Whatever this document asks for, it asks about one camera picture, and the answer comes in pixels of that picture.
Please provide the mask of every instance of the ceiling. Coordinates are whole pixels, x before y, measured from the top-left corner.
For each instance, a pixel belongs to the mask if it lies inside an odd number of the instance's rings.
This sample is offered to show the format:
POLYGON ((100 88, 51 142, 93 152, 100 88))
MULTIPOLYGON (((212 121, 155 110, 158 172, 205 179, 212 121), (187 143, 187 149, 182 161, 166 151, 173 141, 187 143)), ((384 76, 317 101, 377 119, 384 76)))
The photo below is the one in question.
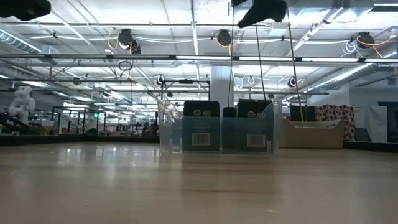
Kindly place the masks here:
MULTIPOLYGON (((14 35, 20 37, 31 45, 41 48, 49 45, 60 54, 126 54, 126 50, 116 46, 116 41, 108 37, 117 37, 122 27, 131 28, 133 37, 136 38, 142 49, 142 54, 166 54, 166 55, 217 55, 229 56, 229 50, 221 47, 214 37, 220 29, 228 29, 234 40, 239 42, 233 47, 232 53, 236 56, 258 56, 256 30, 253 27, 238 29, 232 26, 236 24, 246 13, 240 9, 234 12, 228 7, 228 0, 50 0, 53 13, 38 18, 34 21, 21 22, 13 17, 0 19, 0 29, 7 29, 14 35), (195 19, 196 27, 193 29, 191 23, 195 19)), ((373 48, 357 49, 358 52, 345 54, 346 42, 351 37, 356 37, 358 32, 370 32, 376 43, 390 40, 378 46, 379 50, 391 47, 397 41, 395 37, 398 31, 395 29, 398 21, 398 13, 369 13, 367 10, 347 10, 342 15, 328 21, 324 25, 323 18, 330 13, 330 8, 291 8, 290 21, 292 23, 292 39, 297 44, 309 31, 313 31, 308 40, 294 51, 296 57, 374 57, 373 48)), ((261 56, 289 56, 290 42, 287 31, 287 18, 285 23, 276 24, 272 21, 264 21, 259 24, 258 38, 261 56)), ((1 53, 9 54, 23 53, 13 46, 2 42, 1 53)), ((49 76, 49 67, 39 66, 39 60, 14 60, 21 66, 27 66, 45 77, 49 76)), ((60 60, 65 63, 78 63, 72 60, 60 60)), ((132 77, 138 84, 130 83, 108 83, 109 91, 115 90, 147 90, 157 89, 156 78, 162 74, 164 78, 178 80, 188 78, 196 80, 208 80, 211 76, 211 63, 183 63, 176 67, 155 66, 151 67, 150 61, 133 61, 133 63, 147 64, 138 69, 124 72, 123 77, 132 77)), ((326 65, 300 63, 297 66, 297 78, 303 80, 301 88, 324 78, 325 76, 339 70, 347 65, 326 65)), ((82 79, 112 80, 120 76, 119 68, 108 67, 53 67, 53 73, 61 71, 57 78, 70 79, 80 77, 82 79)), ((244 91, 261 90, 262 84, 260 67, 257 63, 250 65, 233 65, 234 76, 242 78, 242 85, 236 89, 244 91)), ((264 75, 264 87, 267 91, 292 91, 287 86, 288 79, 293 77, 293 66, 289 63, 268 63, 262 66, 264 75)), ((74 89, 90 89, 87 83, 74 85, 72 83, 57 83, 57 86, 74 89)), ((197 90, 193 85, 176 84, 171 90, 197 90)), ((91 95, 100 101, 98 93, 65 92, 68 96, 88 97, 91 95)), ((133 101, 145 102, 154 100, 154 96, 146 93, 121 93, 133 101)), ((174 94, 172 100, 190 100, 206 98, 207 93, 174 94)), ((262 95, 253 95, 253 98, 261 98, 262 95)))

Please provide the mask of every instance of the black cable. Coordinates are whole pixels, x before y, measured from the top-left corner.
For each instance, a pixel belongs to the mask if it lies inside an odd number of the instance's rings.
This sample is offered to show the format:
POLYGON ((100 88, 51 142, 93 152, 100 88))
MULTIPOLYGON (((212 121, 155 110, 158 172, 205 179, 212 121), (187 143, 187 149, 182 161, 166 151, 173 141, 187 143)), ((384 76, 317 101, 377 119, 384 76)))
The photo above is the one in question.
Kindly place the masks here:
POLYGON ((267 100, 267 98, 266 98, 266 90, 264 89, 264 79, 263 79, 263 76, 262 76, 261 52, 260 52, 259 32, 258 32, 258 29, 257 29, 257 24, 256 24, 256 36, 257 36, 257 48, 258 48, 258 51, 259 51, 259 63, 260 63, 262 93, 264 94, 264 100, 267 100))
POLYGON ((233 61, 233 45, 234 45, 234 19, 235 19, 235 7, 232 8, 232 35, 231 35, 231 70, 229 72, 229 88, 228 88, 228 107, 229 107, 229 99, 231 98, 231 82, 232 82, 232 61, 233 61))

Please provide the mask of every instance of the white robot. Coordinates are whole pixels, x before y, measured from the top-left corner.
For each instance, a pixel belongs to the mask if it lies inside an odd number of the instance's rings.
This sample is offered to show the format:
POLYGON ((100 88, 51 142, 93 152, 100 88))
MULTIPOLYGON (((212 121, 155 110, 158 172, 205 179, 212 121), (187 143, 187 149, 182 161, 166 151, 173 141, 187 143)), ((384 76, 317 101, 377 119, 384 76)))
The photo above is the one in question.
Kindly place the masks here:
POLYGON ((14 100, 8 109, 9 116, 16 116, 19 121, 28 123, 29 112, 35 110, 35 100, 30 97, 32 88, 29 86, 20 86, 14 93, 14 100))

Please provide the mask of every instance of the barcode label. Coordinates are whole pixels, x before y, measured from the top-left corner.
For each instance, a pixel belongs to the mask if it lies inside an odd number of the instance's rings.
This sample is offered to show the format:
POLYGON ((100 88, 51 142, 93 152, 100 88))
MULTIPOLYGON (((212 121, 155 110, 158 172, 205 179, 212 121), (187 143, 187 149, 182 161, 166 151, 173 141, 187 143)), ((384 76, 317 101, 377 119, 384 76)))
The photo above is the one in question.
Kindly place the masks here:
POLYGON ((266 147, 266 136, 265 135, 248 134, 247 146, 248 147, 266 147))
POLYGON ((192 146, 210 146, 210 136, 209 133, 192 133, 192 146))

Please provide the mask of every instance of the plastic container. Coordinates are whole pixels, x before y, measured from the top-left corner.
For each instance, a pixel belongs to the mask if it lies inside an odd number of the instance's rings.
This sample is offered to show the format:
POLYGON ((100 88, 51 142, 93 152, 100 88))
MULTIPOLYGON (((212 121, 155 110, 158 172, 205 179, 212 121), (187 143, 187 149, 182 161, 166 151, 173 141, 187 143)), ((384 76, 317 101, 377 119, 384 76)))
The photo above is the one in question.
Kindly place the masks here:
POLYGON ((159 134, 161 153, 183 153, 183 152, 216 152, 216 153, 252 153, 275 154, 278 150, 278 139, 280 121, 282 116, 282 103, 273 102, 267 106, 262 114, 255 118, 210 118, 210 117, 188 117, 177 111, 171 102, 167 100, 158 101, 159 104, 159 134), (190 133, 190 129, 183 129, 183 122, 211 123, 220 122, 217 134, 212 133, 190 133), (230 127, 229 134, 221 134, 222 127, 230 127), (198 147, 191 147, 194 150, 184 150, 184 136, 196 138, 193 144, 198 147), (211 147, 217 142, 218 150, 211 147))

